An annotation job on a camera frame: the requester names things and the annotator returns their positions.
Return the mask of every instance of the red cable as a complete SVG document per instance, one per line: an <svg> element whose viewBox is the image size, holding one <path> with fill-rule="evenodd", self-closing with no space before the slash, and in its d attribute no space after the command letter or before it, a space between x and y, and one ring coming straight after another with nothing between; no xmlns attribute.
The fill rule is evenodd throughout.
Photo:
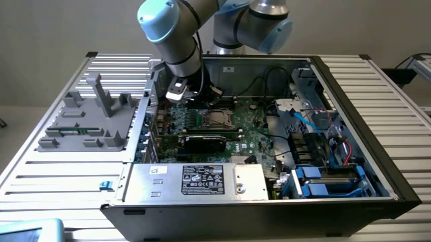
<svg viewBox="0 0 431 242"><path fill-rule="evenodd" d="M352 148L350 142L349 142L348 140L345 140L345 143L346 143L346 144L348 144L348 146L349 146L349 155L348 155L348 158L346 158L346 160L345 160L344 165L349 165L349 160L350 160L350 157L352 157L353 148Z"/></svg>

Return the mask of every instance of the blue clip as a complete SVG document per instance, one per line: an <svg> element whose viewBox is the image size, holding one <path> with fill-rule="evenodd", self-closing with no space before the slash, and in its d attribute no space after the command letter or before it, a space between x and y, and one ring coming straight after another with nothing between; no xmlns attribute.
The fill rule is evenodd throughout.
<svg viewBox="0 0 431 242"><path fill-rule="evenodd" d="M101 184L99 184L99 190L102 190L102 191L111 191L111 190L114 190L114 188L113 188L113 185L114 185L114 182L111 181L105 181L105 182L101 182Z"/></svg>
<svg viewBox="0 0 431 242"><path fill-rule="evenodd" d="M305 178L304 169L302 169L302 168L300 168L300 169L297 169L296 171L297 171L298 179Z"/></svg>
<svg viewBox="0 0 431 242"><path fill-rule="evenodd" d="M290 183L288 182L285 187L284 187L284 190L282 190L282 195L286 196L286 194L289 193L289 189L290 189Z"/></svg>
<svg viewBox="0 0 431 242"><path fill-rule="evenodd" d="M308 185L306 186L302 186L302 190L304 190L305 197L306 198L310 197L310 189L309 189L309 186Z"/></svg>

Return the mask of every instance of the cable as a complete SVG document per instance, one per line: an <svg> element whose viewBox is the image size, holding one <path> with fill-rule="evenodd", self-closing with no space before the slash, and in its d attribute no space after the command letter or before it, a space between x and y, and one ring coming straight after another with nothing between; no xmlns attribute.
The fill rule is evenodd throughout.
<svg viewBox="0 0 431 242"><path fill-rule="evenodd" d="M0 128L6 128L9 126L7 122L0 118Z"/></svg>
<svg viewBox="0 0 431 242"><path fill-rule="evenodd" d="M306 115L304 117L306 117L312 112L317 111L317 110L322 110L322 111L326 111L326 114L329 116L329 119L330 119L330 131L329 131L329 137L332 136L332 130L333 130L333 119L332 119L332 115L330 115L330 112L326 108L322 108L322 107L316 107L313 110L310 110Z"/></svg>
<svg viewBox="0 0 431 242"><path fill-rule="evenodd" d="M289 141L289 139L284 136L266 134L266 133L261 132L258 129L257 129L257 131L259 134L265 135L266 137L281 138L281 139L285 139L286 141Z"/></svg>
<svg viewBox="0 0 431 242"><path fill-rule="evenodd" d="M263 113L263 123L266 124L267 123L267 114L269 114L269 111L270 111L270 107L276 106L276 103L274 104L270 104L267 106L267 108L265 109L265 113Z"/></svg>
<svg viewBox="0 0 431 242"><path fill-rule="evenodd" d="M305 117L298 113L298 112L296 112L294 113L294 116L305 123L305 124L308 124L310 127L313 127L313 129L317 131L317 133L318 133L318 136L321 136L322 134L321 134L321 132L320 132L320 129L318 129L318 126L314 124L314 123L312 123L312 122L309 122L306 119L305 119Z"/></svg>
<svg viewBox="0 0 431 242"><path fill-rule="evenodd" d="M349 165L349 160L350 160L350 157L352 157L353 148L352 148L352 145L350 145L350 142L348 141L348 139L345 139L345 143L346 143L346 144L348 144L348 146L349 146L349 155L348 155L348 158L346 158L346 160L345 160L344 165Z"/></svg>
<svg viewBox="0 0 431 242"><path fill-rule="evenodd" d="M198 43L199 43L199 58L201 58L201 71L202 71L202 77L201 77L201 88L199 88L199 92L198 92L198 96L201 95L202 93L202 90L203 90L203 75L205 75L205 64L203 64L203 46L202 46L202 41L201 41L201 35L199 35L199 31L197 31L197 37L198 37Z"/></svg>
<svg viewBox="0 0 431 242"><path fill-rule="evenodd" d="M265 78L263 78L263 77L257 77L257 78L254 79L254 81L251 82L250 86L246 88L246 90L245 90L245 91L242 91L242 92L237 95L238 97L239 97L239 96L242 96L242 95L249 91L249 89L255 85L257 81L258 81L261 78L265 80Z"/></svg>
<svg viewBox="0 0 431 242"><path fill-rule="evenodd" d="M285 155L285 154L288 154L288 153L292 153L292 151L289 150L289 151L286 151L286 152L284 152L284 153L281 153L281 154L278 154L278 155L270 155L267 152L266 152L266 150L267 150L267 147L269 147L269 145L270 144L267 144L266 146L265 146L265 148L263 148L263 154L266 154L267 156L270 156L270 157L278 157L278 156L281 156L281 155Z"/></svg>
<svg viewBox="0 0 431 242"><path fill-rule="evenodd" d="M431 55L431 53L418 53L418 54L414 54L414 55L424 55L424 54L426 54L426 55ZM408 57L408 58L406 58L406 60L404 60L404 61L402 61L402 63L401 63L401 64L398 64L398 66L396 67L396 69L398 69L398 68L402 66L402 64L405 64L405 62L406 62L406 61L409 61L409 59L410 59L414 55L412 55L410 57Z"/></svg>
<svg viewBox="0 0 431 242"><path fill-rule="evenodd" d="M263 120L266 120L266 115L267 115L267 113L269 113L269 108L270 108L272 106L276 106L276 103L274 103L274 104L270 104L270 105L267 106L267 108L266 108L266 110L265 110L265 113L263 113ZM258 119L258 115L259 115L259 112L257 112L257 115L255 115L255 118L254 118L254 122L255 122L255 120Z"/></svg>
<svg viewBox="0 0 431 242"><path fill-rule="evenodd" d="M290 74L289 74L288 70L284 67L274 67L274 68L272 68L270 71L267 72L266 77L265 77L265 94L263 94L263 97L267 97L267 95L269 95L269 77L270 77L270 74L272 74L272 72L274 70L278 70L278 69L284 70L284 72L286 73L286 78L289 80L289 86L288 86L288 88L290 88L290 86L292 86Z"/></svg>

